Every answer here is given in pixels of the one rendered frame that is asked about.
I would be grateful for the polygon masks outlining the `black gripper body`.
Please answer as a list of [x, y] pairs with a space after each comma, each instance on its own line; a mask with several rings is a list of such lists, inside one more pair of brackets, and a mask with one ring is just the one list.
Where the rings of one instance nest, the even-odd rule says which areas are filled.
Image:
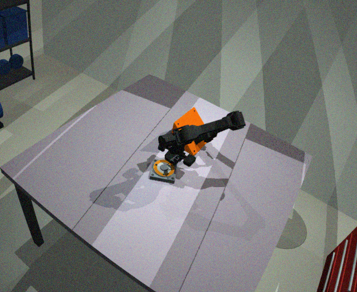
[[[181, 152], [181, 157], [180, 157], [180, 160], [182, 160], [183, 159], [183, 163], [186, 165], [186, 166], [188, 166], [188, 167], [190, 167], [195, 161], [196, 161], [196, 157], [194, 157], [193, 155], [191, 155], [191, 154], [188, 154], [187, 156], [185, 155], [185, 153], [184, 153], [184, 151], [185, 151], [185, 149], [184, 149], [184, 147], [185, 147], [185, 145], [184, 146], [177, 146], [176, 144], [175, 145], [173, 145], [174, 146], [174, 148], [176, 149], [176, 150], [180, 150], [180, 152]], [[166, 147], [166, 148], [161, 148], [160, 147], [160, 145], [158, 145], [158, 150], [160, 150], [160, 151], [165, 151], [165, 149], [167, 149], [167, 150], [169, 150], [171, 148], [171, 146], [170, 147]]]

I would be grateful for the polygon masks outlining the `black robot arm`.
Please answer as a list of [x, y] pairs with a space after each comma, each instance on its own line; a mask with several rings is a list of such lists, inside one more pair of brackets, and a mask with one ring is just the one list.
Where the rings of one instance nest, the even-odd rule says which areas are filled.
[[[171, 164], [177, 164], [180, 161], [181, 152], [176, 150], [173, 145], [184, 146], [192, 143], [204, 142], [208, 143], [217, 137], [217, 134], [226, 129], [237, 130], [242, 129], [246, 126], [242, 112], [233, 111], [227, 114], [226, 117], [222, 119], [202, 124], [196, 125], [185, 125], [176, 129], [173, 129], [173, 133], [161, 135], [158, 137], [158, 142], [161, 148], [166, 148], [172, 146], [169, 151], [165, 154], [165, 160]], [[178, 130], [181, 129], [181, 130]]]

